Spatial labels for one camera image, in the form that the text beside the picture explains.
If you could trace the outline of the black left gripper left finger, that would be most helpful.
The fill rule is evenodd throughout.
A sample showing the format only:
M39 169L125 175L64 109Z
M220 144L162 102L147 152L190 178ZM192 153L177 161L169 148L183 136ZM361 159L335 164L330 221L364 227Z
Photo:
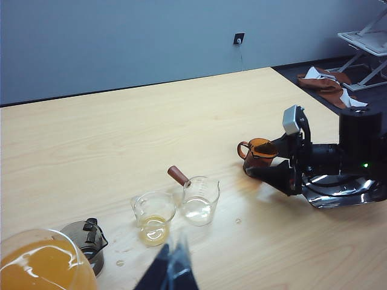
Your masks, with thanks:
M164 281L169 262L170 246L164 244L151 265L147 268L134 289L160 289Z

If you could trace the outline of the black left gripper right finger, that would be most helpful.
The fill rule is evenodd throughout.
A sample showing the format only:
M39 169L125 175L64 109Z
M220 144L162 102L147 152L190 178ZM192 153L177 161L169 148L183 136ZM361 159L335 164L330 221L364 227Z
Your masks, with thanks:
M174 290L199 290L195 280L187 236L181 232L170 255L167 266L167 288Z

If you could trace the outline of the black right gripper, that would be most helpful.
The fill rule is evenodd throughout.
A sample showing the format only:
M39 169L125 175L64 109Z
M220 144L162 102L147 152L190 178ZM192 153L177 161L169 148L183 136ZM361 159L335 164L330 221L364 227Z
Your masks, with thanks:
M299 130L294 138L295 145L291 159L293 167L290 167L289 161L285 160L276 166L244 168L249 177L259 179L287 196L302 193L302 174L307 167L312 147L310 127L304 114L304 108L295 109L295 122ZM289 158L291 156L291 142L292 137L287 134L271 140L277 150L277 157Z

